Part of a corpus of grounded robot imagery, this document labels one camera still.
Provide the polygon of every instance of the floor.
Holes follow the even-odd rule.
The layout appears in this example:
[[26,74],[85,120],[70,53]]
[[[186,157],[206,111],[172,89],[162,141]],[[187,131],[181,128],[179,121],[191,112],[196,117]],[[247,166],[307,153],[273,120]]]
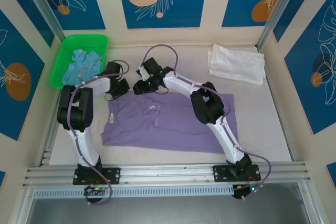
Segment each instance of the floor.
[[[178,73],[204,83],[210,81],[220,93],[234,95],[238,137],[240,145],[248,152],[261,155],[270,161],[291,161],[287,143],[272,100],[268,83],[262,86],[230,81],[207,75],[208,46],[178,46]],[[235,48],[256,52],[255,47]],[[137,67],[142,62],[148,47],[115,48],[108,50],[106,61],[122,59],[130,64],[130,72],[125,76],[130,87],[139,80]],[[154,57],[162,66],[174,66],[175,56],[169,49],[153,49],[149,57]],[[138,147],[103,146],[100,134],[108,118],[108,104],[103,96],[94,100],[92,134],[95,146],[103,164],[183,164],[222,163],[225,155],[164,151]],[[77,164],[78,156],[68,133],[60,126],[55,138],[50,165]]]

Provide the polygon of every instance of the white towel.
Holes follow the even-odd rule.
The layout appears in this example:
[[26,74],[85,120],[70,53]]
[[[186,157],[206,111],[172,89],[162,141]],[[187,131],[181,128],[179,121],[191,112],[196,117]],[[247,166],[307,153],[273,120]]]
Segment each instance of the white towel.
[[262,85],[265,78],[264,54],[230,50],[214,45],[208,51],[208,75]]

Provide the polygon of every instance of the purple t-shirt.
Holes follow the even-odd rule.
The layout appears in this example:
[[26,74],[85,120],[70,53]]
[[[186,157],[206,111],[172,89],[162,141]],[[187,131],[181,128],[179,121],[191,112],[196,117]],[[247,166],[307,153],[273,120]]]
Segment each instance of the purple t-shirt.
[[[232,107],[227,120],[238,139],[233,95],[224,98]],[[224,153],[214,133],[196,118],[190,99],[180,93],[128,92],[109,102],[109,112],[103,145]]]

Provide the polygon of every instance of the green plastic tray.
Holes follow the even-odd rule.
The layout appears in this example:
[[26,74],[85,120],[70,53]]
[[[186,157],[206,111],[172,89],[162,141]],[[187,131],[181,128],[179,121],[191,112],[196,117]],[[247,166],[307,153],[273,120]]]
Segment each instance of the green plastic tray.
[[71,56],[75,49],[83,49],[86,52],[93,50],[100,54],[102,56],[100,72],[102,72],[104,70],[108,44],[109,39],[105,35],[100,34],[72,35],[67,37],[62,42],[54,67],[52,68],[50,84],[56,89],[63,88],[62,79],[68,70],[69,64],[73,63]]

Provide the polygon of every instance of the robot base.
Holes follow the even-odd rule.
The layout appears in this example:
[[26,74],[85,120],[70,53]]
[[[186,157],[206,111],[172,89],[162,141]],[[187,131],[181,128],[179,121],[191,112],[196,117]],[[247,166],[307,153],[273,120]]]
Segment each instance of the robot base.
[[[105,178],[112,185],[118,185],[120,179],[120,168],[102,168],[101,160],[98,159],[97,164],[94,166],[100,171]],[[77,165],[75,170],[73,185],[106,185],[103,180],[93,169],[87,166]]]
[[232,175],[229,165],[215,165],[213,167],[215,182],[261,181],[258,165],[250,165],[248,170],[239,177]]

